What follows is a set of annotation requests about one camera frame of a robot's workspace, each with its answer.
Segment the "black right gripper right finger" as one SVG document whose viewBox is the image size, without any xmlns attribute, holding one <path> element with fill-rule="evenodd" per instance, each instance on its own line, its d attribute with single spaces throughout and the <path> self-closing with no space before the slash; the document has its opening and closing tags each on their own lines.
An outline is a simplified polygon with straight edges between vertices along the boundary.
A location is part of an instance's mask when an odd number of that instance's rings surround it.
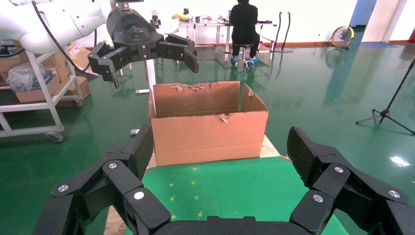
<svg viewBox="0 0 415 235">
<path fill-rule="evenodd" d="M 412 235 L 415 209 L 399 189 L 355 168 L 335 147 L 312 141 L 293 126 L 287 153 L 307 193 L 289 221 L 311 235 L 325 229 L 335 210 L 369 235 Z"/>
</svg>

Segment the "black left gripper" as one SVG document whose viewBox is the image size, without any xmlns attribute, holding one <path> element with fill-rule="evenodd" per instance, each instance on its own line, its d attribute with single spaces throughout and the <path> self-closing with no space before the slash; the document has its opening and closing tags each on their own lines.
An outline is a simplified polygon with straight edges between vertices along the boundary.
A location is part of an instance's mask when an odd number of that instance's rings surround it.
<svg viewBox="0 0 415 235">
<path fill-rule="evenodd" d="M 117 72 L 130 62 L 158 57 L 184 62 L 193 72 L 199 72 L 199 59 L 194 41 L 175 34 L 164 36 L 137 11 L 113 9 L 107 17 L 107 31 L 114 47 L 98 43 L 88 55 L 94 73 L 104 81 L 120 87 Z"/>
</svg>

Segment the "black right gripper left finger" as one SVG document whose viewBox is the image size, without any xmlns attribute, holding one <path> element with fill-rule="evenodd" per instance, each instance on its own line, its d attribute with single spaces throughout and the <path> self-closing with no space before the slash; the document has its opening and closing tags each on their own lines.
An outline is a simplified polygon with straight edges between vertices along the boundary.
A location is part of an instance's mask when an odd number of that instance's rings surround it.
<svg viewBox="0 0 415 235">
<path fill-rule="evenodd" d="M 135 235 L 153 235 L 171 214 L 142 182 L 153 154 L 150 125 L 111 147 L 101 161 L 57 184 L 47 199 L 35 235 L 83 235 L 106 208 L 116 212 Z"/>
</svg>

